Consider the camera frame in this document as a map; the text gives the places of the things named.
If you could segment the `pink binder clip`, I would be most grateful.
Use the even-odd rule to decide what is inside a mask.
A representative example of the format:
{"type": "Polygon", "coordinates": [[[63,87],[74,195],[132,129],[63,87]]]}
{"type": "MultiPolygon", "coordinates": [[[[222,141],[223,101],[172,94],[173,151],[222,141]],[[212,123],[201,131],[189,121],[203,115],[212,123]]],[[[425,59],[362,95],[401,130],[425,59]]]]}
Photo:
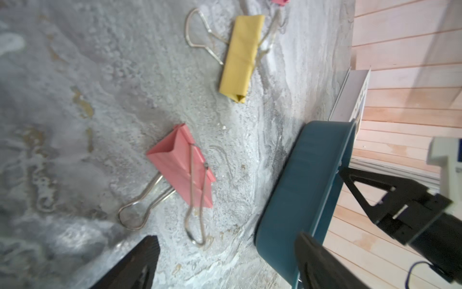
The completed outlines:
{"type": "Polygon", "coordinates": [[[188,209],[184,217],[184,230],[190,242],[198,247],[206,244],[206,230],[203,210],[213,207],[212,184],[216,177],[210,169],[200,147],[197,145],[189,127],[180,124],[146,153],[148,160],[158,173],[147,184],[137,199],[122,206],[117,212],[120,224],[130,231],[138,231],[145,227],[151,211],[172,194],[178,193],[187,203],[188,209]],[[138,226],[130,226],[122,220],[122,211],[137,205],[162,181],[166,180],[170,187],[157,197],[149,206],[138,226]],[[199,210],[199,226],[201,240],[197,240],[190,228],[193,210],[199,210]]]}
{"type": "Polygon", "coordinates": [[[271,0],[271,2],[283,7],[286,6],[290,0],[271,0]]]}

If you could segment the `teal plastic storage box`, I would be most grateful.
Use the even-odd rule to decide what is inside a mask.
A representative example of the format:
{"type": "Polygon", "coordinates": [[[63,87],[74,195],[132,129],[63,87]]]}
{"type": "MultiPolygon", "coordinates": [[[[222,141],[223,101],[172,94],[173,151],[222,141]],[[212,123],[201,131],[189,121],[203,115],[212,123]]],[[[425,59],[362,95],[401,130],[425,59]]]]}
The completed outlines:
{"type": "Polygon", "coordinates": [[[300,287],[295,240],[323,243],[343,187],[355,122],[312,121],[300,131],[256,228],[258,254],[294,289],[300,287]]]}

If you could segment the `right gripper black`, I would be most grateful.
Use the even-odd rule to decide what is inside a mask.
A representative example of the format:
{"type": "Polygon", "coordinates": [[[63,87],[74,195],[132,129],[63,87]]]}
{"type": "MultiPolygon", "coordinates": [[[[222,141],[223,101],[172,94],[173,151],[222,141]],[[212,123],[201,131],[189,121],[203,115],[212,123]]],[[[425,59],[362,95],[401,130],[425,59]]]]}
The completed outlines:
{"type": "Polygon", "coordinates": [[[345,167],[340,177],[371,222],[403,245],[426,258],[449,283],[462,282],[462,222],[446,214],[452,201],[433,195],[412,179],[345,167]],[[357,183],[385,191],[371,205],[357,183]]]}

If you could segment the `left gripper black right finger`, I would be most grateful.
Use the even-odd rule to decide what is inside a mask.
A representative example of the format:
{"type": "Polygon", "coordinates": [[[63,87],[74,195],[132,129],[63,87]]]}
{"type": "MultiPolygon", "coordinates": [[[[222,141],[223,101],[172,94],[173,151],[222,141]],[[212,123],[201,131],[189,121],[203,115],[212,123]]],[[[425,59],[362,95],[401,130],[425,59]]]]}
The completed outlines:
{"type": "Polygon", "coordinates": [[[368,288],[366,284],[309,234],[300,232],[295,240],[294,247],[303,288],[368,288]]]}

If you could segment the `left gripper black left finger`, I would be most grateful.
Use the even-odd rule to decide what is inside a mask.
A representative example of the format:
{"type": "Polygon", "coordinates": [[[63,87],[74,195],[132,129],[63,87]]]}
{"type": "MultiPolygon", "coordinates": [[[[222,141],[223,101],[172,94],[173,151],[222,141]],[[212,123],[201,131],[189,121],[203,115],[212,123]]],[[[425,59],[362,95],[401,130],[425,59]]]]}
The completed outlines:
{"type": "Polygon", "coordinates": [[[160,253],[158,237],[144,237],[91,289],[151,289],[160,253]]]}

